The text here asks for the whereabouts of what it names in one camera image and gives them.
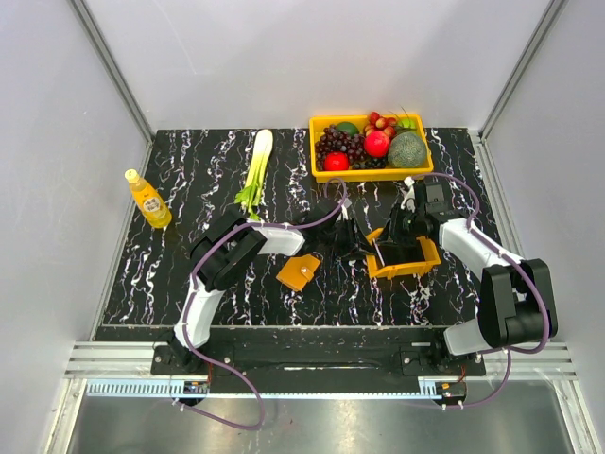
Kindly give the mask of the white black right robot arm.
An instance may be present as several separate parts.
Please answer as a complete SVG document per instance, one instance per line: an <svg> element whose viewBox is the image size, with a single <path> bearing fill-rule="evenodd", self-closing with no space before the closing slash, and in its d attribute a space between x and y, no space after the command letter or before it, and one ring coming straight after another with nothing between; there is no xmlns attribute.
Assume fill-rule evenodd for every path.
<svg viewBox="0 0 605 454"><path fill-rule="evenodd" d="M541 259L527 260L485 235L445 198L438 182L405 179L403 200L391 211L399 241L424 236L457 258L480 283L475 317L443 332L429 355L432 367L452 374L464 356L507 349L537 354L558 331L550 271Z"/></svg>

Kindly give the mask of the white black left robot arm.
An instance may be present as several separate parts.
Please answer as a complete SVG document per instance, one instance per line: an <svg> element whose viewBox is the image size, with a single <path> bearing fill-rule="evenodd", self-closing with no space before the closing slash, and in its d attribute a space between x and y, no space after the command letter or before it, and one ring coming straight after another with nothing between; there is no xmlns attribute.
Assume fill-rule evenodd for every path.
<svg viewBox="0 0 605 454"><path fill-rule="evenodd" d="M237 282L259 255L299 257L330 246L343 260L361 260L375 253L353 216L328 201L316 205L294 223L268 223L245 218L236 208L213 218L190 259L187 303L168 342L172 362L183 373L201 369L210 326L225 291Z"/></svg>

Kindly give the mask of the small yellow plastic bin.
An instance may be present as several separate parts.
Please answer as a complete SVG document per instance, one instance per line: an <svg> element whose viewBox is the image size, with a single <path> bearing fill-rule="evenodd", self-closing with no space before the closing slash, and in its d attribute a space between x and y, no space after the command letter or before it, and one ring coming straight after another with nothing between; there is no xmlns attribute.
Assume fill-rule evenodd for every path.
<svg viewBox="0 0 605 454"><path fill-rule="evenodd" d="M377 252L375 255L367 255L366 264L370 278L386 278L392 280L394 277L399 276L424 276L436 268L441 263L436 244L423 236L418 237L417 242L422 246L422 262L383 267L378 259Z"/></svg>

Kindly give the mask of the orange leather card holder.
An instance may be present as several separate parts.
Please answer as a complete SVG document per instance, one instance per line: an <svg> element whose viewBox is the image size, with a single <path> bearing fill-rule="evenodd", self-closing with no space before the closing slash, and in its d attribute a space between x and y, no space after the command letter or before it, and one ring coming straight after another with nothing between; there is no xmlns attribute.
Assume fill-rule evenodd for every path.
<svg viewBox="0 0 605 454"><path fill-rule="evenodd" d="M321 261L312 254L290 257L278 272L277 280L294 291L302 291L313 280Z"/></svg>

